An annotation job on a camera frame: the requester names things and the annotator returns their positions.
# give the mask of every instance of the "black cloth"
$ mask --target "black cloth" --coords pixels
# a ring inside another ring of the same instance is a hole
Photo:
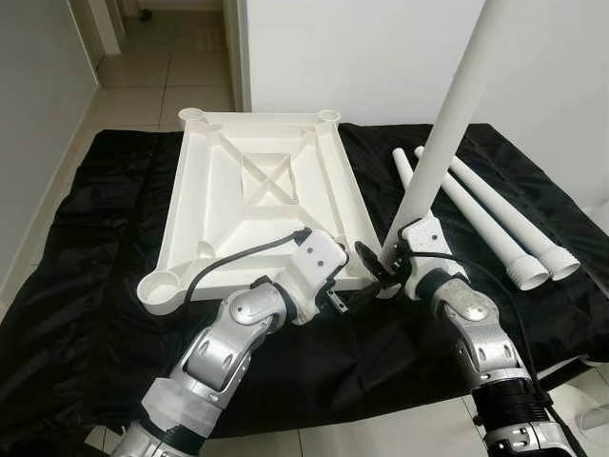
[[[380,239],[403,196],[391,150],[411,151],[429,131],[340,126]],[[30,455],[42,446],[45,455],[69,455],[69,444],[89,427],[126,426],[152,379],[168,373],[213,318],[217,301],[153,317],[135,293],[156,265],[181,140],[181,133],[115,130],[95,138],[57,210],[39,267],[0,326],[4,450],[14,445],[15,454]],[[472,125],[459,156],[609,287],[609,238],[505,138]],[[519,292],[442,191],[433,210],[453,252],[484,265],[514,292],[539,369],[583,353],[609,360],[609,303],[584,268]],[[501,291],[468,270],[514,334]],[[362,419],[463,395],[447,325],[425,311],[425,303],[400,296],[285,326],[255,351],[214,436]]]

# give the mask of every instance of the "white plastic tray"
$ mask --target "white plastic tray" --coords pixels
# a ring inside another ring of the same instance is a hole
[[[185,125],[156,269],[137,293],[155,314],[175,310],[192,278],[218,259],[310,227],[326,230],[349,254],[336,290],[369,284],[354,250],[379,252],[337,131],[340,115],[203,112],[182,109]],[[273,277],[295,250],[289,243],[223,266],[204,278],[196,300],[223,298]]]

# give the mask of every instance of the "baseboard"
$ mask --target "baseboard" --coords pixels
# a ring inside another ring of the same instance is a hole
[[[39,246],[38,243],[40,242],[41,233],[46,233],[49,229],[52,218],[57,210],[57,203],[62,186],[68,180],[69,173],[72,170],[72,164],[76,158],[76,154],[79,152],[77,145],[85,134],[85,125],[87,124],[90,107],[100,91],[101,89],[98,86],[91,95],[87,106],[83,109],[78,122],[78,127],[74,131],[59,164],[55,167],[49,185],[40,199],[38,209],[31,218],[28,229],[21,240],[19,249],[10,263],[7,276],[2,285],[0,285],[0,304],[4,304],[6,308],[8,308],[14,300],[22,285],[23,278],[30,270],[30,259],[34,254],[34,250]],[[3,317],[1,311],[2,310],[0,309],[0,321]]]
[[[222,0],[141,0],[140,8],[149,10],[222,11]]]

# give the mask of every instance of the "black cable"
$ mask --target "black cable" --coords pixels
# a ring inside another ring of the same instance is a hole
[[[303,228],[302,230],[296,230],[283,238],[280,238],[275,241],[271,241],[270,243],[256,246],[254,248],[242,250],[241,252],[237,252],[235,254],[229,255],[228,257],[225,257],[224,259],[220,259],[220,260],[214,262],[213,264],[205,267],[199,273],[197,273],[197,275],[194,278],[192,278],[192,281],[190,281],[190,285],[188,286],[187,293],[184,296],[183,305],[187,305],[188,303],[190,303],[190,301],[192,300],[192,294],[194,293],[194,290],[197,288],[197,285],[201,282],[201,280],[205,276],[210,274],[214,269],[219,268],[223,265],[229,264],[230,262],[234,262],[235,260],[239,260],[243,257],[247,257],[248,255],[255,254],[255,253],[261,252],[263,250],[276,248],[276,247],[278,247],[280,245],[284,245],[285,243],[290,242],[292,240],[294,240],[296,242],[303,241],[310,233],[311,233],[310,228]]]
[[[524,365],[526,366],[527,370],[529,371],[529,375],[531,376],[531,383],[533,384],[533,389],[536,391],[536,393],[540,397],[540,399],[543,403],[543,406],[548,410],[548,412],[550,413],[552,418],[556,421],[556,423],[559,424],[560,428],[562,429],[562,432],[564,433],[567,441],[571,445],[571,448],[573,449],[573,451],[579,457],[586,457],[586,453],[583,450],[583,448],[581,447],[580,442],[578,441],[576,436],[571,431],[571,428],[569,428],[569,426],[567,426],[567,424],[562,420],[562,418],[559,416],[559,414],[556,412],[556,410],[552,406],[552,399],[550,398],[548,393],[545,390],[543,390],[543,388],[541,387],[540,379],[538,378],[537,371],[535,370],[533,352],[531,350],[529,340],[526,337],[526,333],[524,331],[524,323],[522,322],[521,314],[518,312],[518,308],[516,307],[516,301],[514,300],[514,297],[512,296],[510,291],[507,289],[507,287],[504,286],[503,283],[488,269],[486,269],[482,265],[480,265],[476,262],[473,262],[471,260],[468,260],[468,259],[462,259],[462,258],[454,256],[452,254],[445,254],[445,253],[441,253],[441,252],[408,251],[405,255],[406,255],[406,257],[433,257],[433,258],[438,258],[438,259],[452,260],[452,261],[460,263],[460,264],[468,265],[469,267],[474,267],[474,268],[478,269],[479,271],[481,271],[482,273],[484,273],[490,280],[492,280],[501,289],[501,292],[503,292],[505,297],[508,299],[508,304],[509,304],[510,308],[512,309],[512,312],[516,319],[516,325],[517,325],[518,333],[519,333],[519,336],[521,339],[521,345],[524,349],[524,357],[523,357],[522,361],[524,362]]]

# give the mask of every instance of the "tiled floor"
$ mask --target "tiled floor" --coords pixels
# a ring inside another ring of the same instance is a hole
[[[126,28],[124,53],[105,58],[98,69],[104,90],[76,140],[74,170],[101,129],[176,130],[181,108],[233,110],[221,15],[156,11],[152,21],[129,20]],[[69,192],[72,176],[62,186],[59,201]],[[45,239],[46,234],[28,274],[40,260]],[[606,383],[609,366],[586,373],[573,384],[600,401],[609,392]],[[206,456],[482,457],[483,430],[471,421],[474,409],[469,396],[349,424],[210,440]],[[109,429],[96,427],[87,442],[110,453],[119,439]],[[607,455],[597,447],[588,450],[591,457]]]

